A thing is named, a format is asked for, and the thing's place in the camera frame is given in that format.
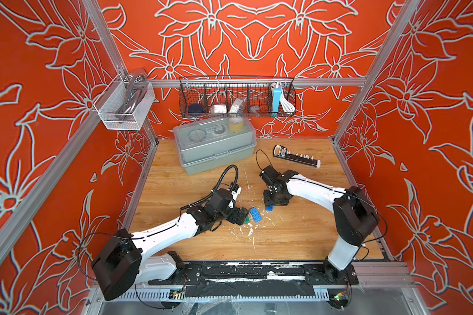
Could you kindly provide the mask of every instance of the box latch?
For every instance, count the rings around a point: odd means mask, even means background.
[[[228,156],[228,155],[229,155],[229,151],[222,152],[222,153],[217,153],[215,155],[215,159],[220,159],[221,157],[225,157],[225,156]]]

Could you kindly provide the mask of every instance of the wire mesh basket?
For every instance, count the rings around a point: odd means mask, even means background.
[[[131,113],[119,113],[126,97],[126,88],[123,82],[116,84],[118,86],[101,108],[96,107],[101,121],[107,129],[111,130],[140,130],[154,101],[152,84],[150,82],[135,83],[135,87],[147,86],[147,92]]]
[[[296,112],[296,90],[293,78],[250,76],[181,77],[179,107],[183,117],[290,117]],[[293,109],[285,111],[282,104],[273,111],[273,83],[280,83],[285,99]],[[235,99],[245,97],[242,112],[230,113]],[[190,105],[200,104],[203,112],[189,112]],[[225,105],[226,113],[211,111],[213,105]]]

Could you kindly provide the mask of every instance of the wooden floor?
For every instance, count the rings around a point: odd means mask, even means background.
[[[272,157],[276,144],[292,153],[308,154],[321,160],[315,168]],[[295,170],[309,179],[337,187],[349,187],[347,178],[328,139],[258,140],[255,150],[262,149],[274,168],[284,173]],[[268,160],[259,152],[258,160],[265,167]],[[266,186],[259,177],[254,155],[235,165],[239,168],[238,184],[242,192],[238,207],[256,207],[263,220],[238,226],[224,221],[215,232],[205,232],[178,242],[161,253],[175,250],[183,260],[283,260],[324,259],[331,251],[338,233],[334,216],[327,209],[300,197],[293,197],[285,207],[266,211],[263,191]],[[225,167],[188,176],[181,167],[173,140],[162,140],[142,192],[130,231],[142,231],[169,221],[179,215],[179,208],[206,196]],[[233,171],[225,178],[233,180]],[[376,242],[368,243],[368,258],[380,259],[382,253]],[[356,257],[366,254],[361,250]]]

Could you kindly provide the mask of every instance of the orange wall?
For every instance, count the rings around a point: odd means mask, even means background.
[[[116,132],[99,123],[0,266],[0,313],[81,312],[91,261],[122,221],[151,142],[144,131]]]
[[[143,67],[151,79],[227,74],[364,77],[403,3],[98,2],[127,68]],[[356,91],[296,89],[295,116],[252,123],[261,137],[328,137]],[[175,89],[158,89],[156,97],[149,119],[156,134],[171,138],[173,127],[192,118],[178,116]]]
[[[0,227],[115,75],[79,0],[0,1]],[[0,266],[0,314],[80,312],[75,248],[120,228],[150,145],[96,127]],[[84,270],[106,241],[93,236]]]
[[[473,314],[473,1],[422,1],[341,149],[429,309]]]
[[[0,2],[0,227],[116,76],[73,3]]]

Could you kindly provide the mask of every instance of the black cable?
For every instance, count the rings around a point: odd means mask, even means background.
[[[346,307],[347,307],[351,303],[351,300],[352,300],[352,284],[351,284],[350,280],[348,279],[348,270],[346,270],[345,273],[346,273],[346,279],[347,279],[348,286],[349,286],[349,291],[347,291],[347,295],[348,295],[348,301],[347,301],[347,305],[346,305]]]
[[[128,240],[134,240],[134,239],[143,239],[143,238],[146,238],[146,237],[150,237],[150,236],[154,236],[154,235],[157,235],[161,232],[164,232],[166,230],[169,230],[173,227],[175,227],[181,220],[181,216],[182,216],[182,211],[187,209],[187,208],[190,208],[192,206],[195,206],[195,205],[198,205],[200,203],[202,203],[203,201],[207,200],[208,198],[210,198],[213,194],[214,191],[216,191],[219,186],[221,185],[222,183],[222,180],[224,179],[224,177],[226,176],[226,174],[228,173],[228,171],[230,169],[234,168],[235,170],[235,179],[234,179],[234,182],[233,182],[233,187],[232,189],[230,190],[230,192],[234,191],[237,187],[237,181],[238,181],[238,167],[234,164],[231,164],[229,165],[228,167],[226,167],[226,169],[223,171],[223,173],[221,174],[221,177],[219,178],[219,180],[217,181],[217,184],[214,186],[214,188],[212,189],[212,192],[205,198],[202,198],[198,201],[196,201],[194,204],[190,204],[190,205],[187,205],[187,206],[184,206],[182,208],[179,209],[179,215],[178,215],[178,219],[177,219],[177,223],[176,224],[173,224],[172,226],[164,229],[164,230],[161,230],[161,231],[158,231],[158,232],[154,232],[152,234],[149,234],[149,235],[146,235],[146,236],[141,236],[141,237],[121,237],[121,236],[115,236],[113,234],[109,234],[109,233],[104,233],[104,232],[93,232],[93,233],[89,233],[88,235],[86,235],[82,240],[81,240],[81,244],[79,245],[79,247],[76,249],[76,260],[77,260],[77,266],[79,267],[79,270],[82,272],[82,274],[84,274],[88,279],[91,279],[93,281],[98,281],[97,279],[93,278],[93,277],[90,277],[86,272],[84,272],[84,270],[82,270],[82,267],[81,267],[81,250],[83,248],[82,244],[84,244],[84,241],[91,235],[95,235],[95,234],[100,234],[100,235],[108,235],[108,236],[111,236],[111,237],[115,237],[115,238],[119,238],[119,239],[128,239]],[[222,221],[219,223],[219,225],[214,229],[212,230],[215,231],[219,226],[221,226],[222,224]]]
[[[199,205],[199,204],[202,204],[202,203],[204,203],[205,201],[207,201],[210,197],[212,197],[212,195],[214,194],[214,191],[216,191],[216,190],[219,189],[219,186],[221,185],[222,180],[223,180],[224,177],[226,176],[226,173],[228,173],[228,171],[229,171],[230,169],[232,169],[232,168],[234,168],[234,170],[235,170],[235,179],[234,179],[234,182],[233,182],[233,187],[232,187],[232,189],[231,189],[231,192],[233,192],[233,191],[236,189],[236,187],[237,187],[236,184],[237,184],[237,181],[238,181],[238,167],[237,167],[236,165],[234,165],[234,164],[231,164],[231,165],[229,165],[228,167],[226,167],[226,169],[222,172],[221,177],[220,177],[219,180],[217,181],[217,184],[214,186],[214,188],[212,189],[212,191],[211,191],[207,196],[205,196],[204,198],[202,198],[202,199],[200,199],[200,200],[198,200],[198,201],[193,202],[192,204],[183,206],[183,207],[181,208],[181,211],[182,211],[182,210],[189,209],[189,208],[191,208],[191,207],[193,207],[193,206],[197,206],[197,205]]]
[[[366,249],[366,255],[364,255],[363,258],[361,259],[357,259],[356,261],[362,261],[363,259],[365,259],[366,257],[368,257],[368,254],[370,254],[370,250],[367,248],[367,247],[364,247],[364,246],[361,246],[360,249]]]
[[[184,274],[184,285],[182,286],[182,292],[185,292],[186,291],[186,283],[188,282],[188,279],[189,279],[189,276],[188,274]]]
[[[258,151],[256,151],[256,164],[258,164],[258,167],[259,169],[263,170],[260,166],[259,166],[259,162],[258,162],[258,152],[261,151],[263,152],[263,154],[266,156],[266,158],[268,159],[268,161],[270,162],[270,165],[271,167],[273,167],[273,164],[271,164],[271,161],[270,161],[270,158],[268,157],[268,155],[261,149],[259,149]]]
[[[156,306],[148,305],[148,304],[146,304],[144,301],[142,301],[142,299],[141,299],[140,296],[139,296],[139,292],[137,291],[137,285],[136,285],[136,284],[135,284],[135,294],[136,294],[137,298],[139,299],[139,301],[142,302],[142,304],[145,305],[145,306],[149,306],[149,307],[155,308],[155,309],[169,309],[169,308],[161,308],[161,307],[156,307]]]
[[[219,226],[221,226],[221,224],[222,224],[222,221],[219,221],[219,225],[217,225],[214,230],[210,230],[210,232],[215,232],[215,230],[219,229]]]
[[[333,188],[324,186],[324,185],[322,185],[322,184],[320,184],[320,183],[316,183],[316,182],[312,182],[312,181],[308,181],[308,180],[302,180],[302,179],[300,179],[300,178],[293,178],[293,179],[291,178],[290,180],[300,180],[300,181],[302,181],[302,182],[307,182],[307,183],[310,183],[310,184],[314,184],[314,185],[317,185],[317,186],[324,187],[324,188],[329,189],[329,190],[331,190],[331,191],[335,191]],[[358,196],[355,196],[355,195],[349,195],[349,197],[353,197],[353,198],[359,199],[360,201],[362,201],[362,202],[364,202],[365,204],[369,205],[369,206],[372,207],[372,208],[375,210],[375,212],[376,212],[378,215],[380,215],[380,217],[384,220],[385,233],[382,234],[382,235],[379,236],[379,237],[373,238],[373,239],[371,239],[371,240],[364,241],[363,243],[372,242],[372,241],[374,241],[374,240],[378,240],[378,239],[380,239],[380,238],[383,238],[383,237],[387,234],[387,231],[389,230],[388,225],[387,225],[387,220],[385,220],[385,217],[377,210],[377,208],[375,208],[372,204],[370,204],[370,203],[367,202],[366,200],[361,199],[361,198],[359,198]]]

